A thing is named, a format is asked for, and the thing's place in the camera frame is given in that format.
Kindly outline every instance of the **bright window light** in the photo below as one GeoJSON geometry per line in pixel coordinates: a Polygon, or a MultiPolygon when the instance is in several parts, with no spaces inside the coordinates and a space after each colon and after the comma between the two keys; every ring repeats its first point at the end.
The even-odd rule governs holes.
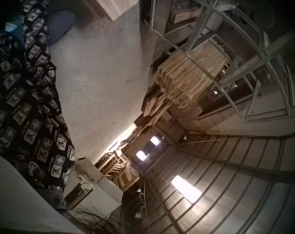
{"type": "Polygon", "coordinates": [[[171,183],[186,199],[192,203],[196,202],[201,195],[201,192],[197,188],[178,175],[171,181],[171,183]]]}
{"type": "Polygon", "coordinates": [[[147,156],[145,155],[143,151],[137,152],[137,156],[139,159],[141,159],[141,161],[144,161],[147,158],[147,156]]]}
{"type": "Polygon", "coordinates": [[[151,138],[151,142],[152,142],[154,145],[158,145],[158,144],[160,143],[160,140],[159,140],[157,137],[153,136],[153,137],[151,138]]]}

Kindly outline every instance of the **black patterned fabric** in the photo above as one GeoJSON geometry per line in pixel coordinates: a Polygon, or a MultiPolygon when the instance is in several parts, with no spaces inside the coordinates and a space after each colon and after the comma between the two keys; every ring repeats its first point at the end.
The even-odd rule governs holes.
{"type": "Polygon", "coordinates": [[[47,5],[48,0],[23,2],[24,49],[14,37],[0,32],[0,156],[39,191],[62,194],[75,149],[55,87],[47,5]]]}

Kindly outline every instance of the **window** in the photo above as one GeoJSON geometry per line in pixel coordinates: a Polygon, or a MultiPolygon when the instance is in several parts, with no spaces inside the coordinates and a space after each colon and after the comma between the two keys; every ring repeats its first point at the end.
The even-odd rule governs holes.
{"type": "Polygon", "coordinates": [[[171,181],[171,183],[191,203],[196,202],[201,195],[201,191],[178,175],[171,181]]]}
{"type": "Polygon", "coordinates": [[[144,161],[147,158],[147,156],[145,155],[143,151],[137,152],[137,157],[141,159],[141,161],[144,161]]]}
{"type": "Polygon", "coordinates": [[[153,136],[153,137],[151,138],[151,142],[152,142],[155,146],[157,146],[157,145],[159,145],[160,140],[159,140],[156,136],[153,136]]]}

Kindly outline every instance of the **pajama pants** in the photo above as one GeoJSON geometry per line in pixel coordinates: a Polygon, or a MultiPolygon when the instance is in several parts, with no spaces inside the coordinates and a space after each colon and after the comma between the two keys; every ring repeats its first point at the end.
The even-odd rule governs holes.
{"type": "Polygon", "coordinates": [[[48,0],[23,2],[23,46],[0,32],[0,156],[34,188],[62,194],[75,149],[55,87],[47,5],[48,0]]]}

